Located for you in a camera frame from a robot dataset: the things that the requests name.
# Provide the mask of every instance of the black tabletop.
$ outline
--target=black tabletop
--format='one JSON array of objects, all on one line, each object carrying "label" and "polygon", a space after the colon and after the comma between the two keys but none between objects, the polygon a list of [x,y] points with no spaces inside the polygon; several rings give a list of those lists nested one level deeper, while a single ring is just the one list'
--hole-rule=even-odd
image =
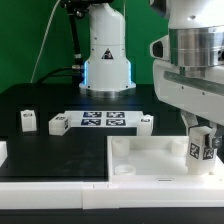
[{"label": "black tabletop", "polygon": [[[0,94],[0,105],[0,140],[7,141],[8,150],[1,182],[108,180],[106,137],[134,136],[136,128],[71,128],[65,136],[50,136],[48,121],[66,110],[143,111],[155,116],[153,135],[185,135],[180,111],[158,101],[152,85],[137,86],[133,96],[98,99],[67,84],[20,84]],[[22,132],[20,111],[25,109],[35,110],[37,132]],[[215,224],[223,218],[223,208],[0,211],[1,223],[32,224]]]}]

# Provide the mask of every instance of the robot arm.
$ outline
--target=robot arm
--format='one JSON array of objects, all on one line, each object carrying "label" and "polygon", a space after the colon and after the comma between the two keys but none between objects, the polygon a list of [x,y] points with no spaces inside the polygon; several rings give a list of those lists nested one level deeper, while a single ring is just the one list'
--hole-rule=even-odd
[{"label": "robot arm", "polygon": [[[155,0],[150,5],[160,15],[169,14],[169,35],[150,46],[157,59],[153,65],[156,94],[182,110],[190,129],[189,170],[212,172],[224,134],[224,1]],[[196,116],[212,122],[211,128],[193,128]]]},{"label": "robot arm", "polygon": [[[62,0],[72,27],[75,64],[84,64],[80,92],[101,98],[115,98],[135,92],[131,64],[125,51],[125,18],[108,3],[113,0]],[[90,57],[83,63],[74,18],[90,16]]]}]

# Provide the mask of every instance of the triangular warning sticker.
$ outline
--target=triangular warning sticker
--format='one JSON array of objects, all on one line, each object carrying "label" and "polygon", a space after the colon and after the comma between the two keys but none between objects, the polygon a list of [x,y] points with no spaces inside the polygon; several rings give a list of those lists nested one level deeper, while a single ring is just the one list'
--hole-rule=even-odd
[{"label": "triangular warning sticker", "polygon": [[107,48],[106,52],[104,53],[102,59],[105,59],[105,60],[113,60],[113,55],[111,54],[110,52],[110,49]]}]

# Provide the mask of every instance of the green background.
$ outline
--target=green background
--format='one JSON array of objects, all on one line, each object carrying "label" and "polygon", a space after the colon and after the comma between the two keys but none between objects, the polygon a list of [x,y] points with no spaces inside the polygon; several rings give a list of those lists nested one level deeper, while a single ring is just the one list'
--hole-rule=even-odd
[{"label": "green background", "polygon": [[[29,83],[45,29],[56,0],[7,0],[0,3],[0,92],[13,84]],[[121,13],[124,0],[111,6]],[[77,21],[82,54],[89,56],[89,20]],[[167,33],[167,21],[154,13],[148,0],[126,0],[127,57],[137,84],[153,83],[149,44]],[[66,10],[58,7],[35,80],[73,64],[73,47]]]}]

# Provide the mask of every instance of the black cable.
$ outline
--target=black cable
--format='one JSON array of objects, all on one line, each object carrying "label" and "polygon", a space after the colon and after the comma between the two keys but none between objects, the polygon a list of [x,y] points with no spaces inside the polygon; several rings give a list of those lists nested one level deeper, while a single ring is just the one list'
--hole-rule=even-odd
[{"label": "black cable", "polygon": [[61,78],[61,77],[72,77],[72,78],[76,77],[76,78],[78,78],[78,77],[77,77],[77,74],[51,75],[51,76],[42,78],[41,80],[38,80],[38,84],[43,83],[43,82],[44,82],[46,79],[48,79],[48,78]]},{"label": "black cable", "polygon": [[45,76],[43,76],[42,78],[40,78],[36,83],[42,83],[45,79],[53,76],[54,74],[58,73],[58,72],[62,72],[62,71],[73,71],[72,67],[64,67],[64,68],[58,68],[55,69],[49,73],[47,73]]}]

